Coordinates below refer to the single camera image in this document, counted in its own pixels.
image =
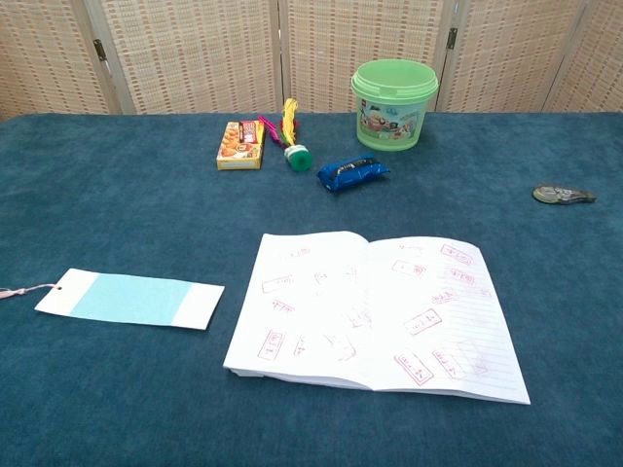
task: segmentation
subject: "bucket lid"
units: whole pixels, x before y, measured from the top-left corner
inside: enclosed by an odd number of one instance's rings
[[[439,88],[435,71],[412,60],[384,59],[361,65],[350,80],[359,96],[380,104],[428,100]]]

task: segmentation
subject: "green shuttlecock base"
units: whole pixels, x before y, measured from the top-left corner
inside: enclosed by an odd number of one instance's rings
[[[313,156],[308,148],[302,144],[296,144],[285,149],[285,158],[295,172],[309,170],[313,164]]]

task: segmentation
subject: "cartoon label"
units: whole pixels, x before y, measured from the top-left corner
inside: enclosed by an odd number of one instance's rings
[[[384,105],[359,99],[359,127],[373,138],[413,138],[421,111],[421,104]]]

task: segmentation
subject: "blue snack wrapper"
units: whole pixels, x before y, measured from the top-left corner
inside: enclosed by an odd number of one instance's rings
[[[386,172],[389,172],[387,167],[369,154],[329,163],[320,169],[318,178],[327,190],[339,192],[345,188],[374,180]]]

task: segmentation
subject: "pink string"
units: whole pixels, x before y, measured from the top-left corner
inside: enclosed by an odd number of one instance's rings
[[[56,284],[41,284],[35,285],[34,287],[21,288],[16,290],[0,289],[0,300],[8,299],[13,295],[26,295],[31,290],[42,289],[43,287],[52,287],[54,289],[56,287]]]

